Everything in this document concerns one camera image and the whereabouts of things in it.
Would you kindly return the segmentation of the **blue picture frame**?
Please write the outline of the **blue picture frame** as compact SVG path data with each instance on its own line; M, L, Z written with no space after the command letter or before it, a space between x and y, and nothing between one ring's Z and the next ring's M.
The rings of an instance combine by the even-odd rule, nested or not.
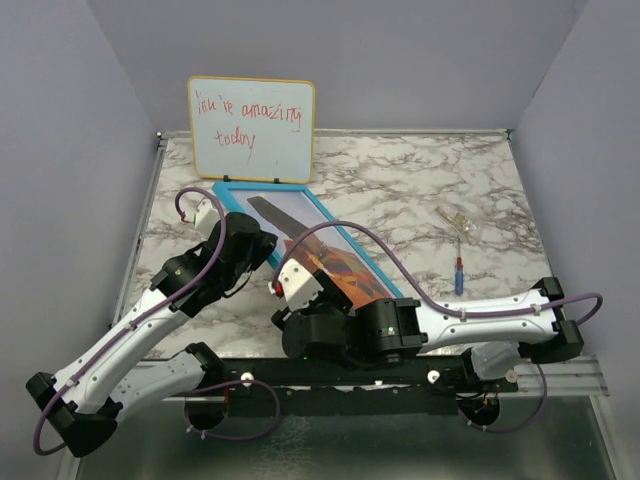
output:
M278 237L268 259L277 268L286 251L304 231L334 219L303 185L216 182L213 193L230 212L245 213L261 229ZM401 291L364 249L341 227L327 227L307 237L292 254L310 272L324 270L354 307L380 298L400 298Z

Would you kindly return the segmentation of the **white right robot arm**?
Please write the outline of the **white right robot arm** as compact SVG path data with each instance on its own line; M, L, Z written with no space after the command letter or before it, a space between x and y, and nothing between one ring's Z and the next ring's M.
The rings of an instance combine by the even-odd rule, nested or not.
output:
M466 346L461 383L481 391L527 360L537 364L577 357L584 340L565 318L555 280L521 295L428 306L410 298L379 298L355 306L328 278L286 284L286 305L272 323L292 359L321 359L345 367L395 367L420 353Z

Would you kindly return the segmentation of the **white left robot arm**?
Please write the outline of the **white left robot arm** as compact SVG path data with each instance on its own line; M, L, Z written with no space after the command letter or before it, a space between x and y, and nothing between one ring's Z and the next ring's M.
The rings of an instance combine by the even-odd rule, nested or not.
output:
M26 389L64 448L82 458L100 448L119 424L175 394L206 395L226 380L223 361L203 342L192 343L144 373L134 369L151 349L205 307L239 289L245 273L274 251L276 235L251 216L232 212L207 240L164 262L134 304L93 347L56 373L38 372Z

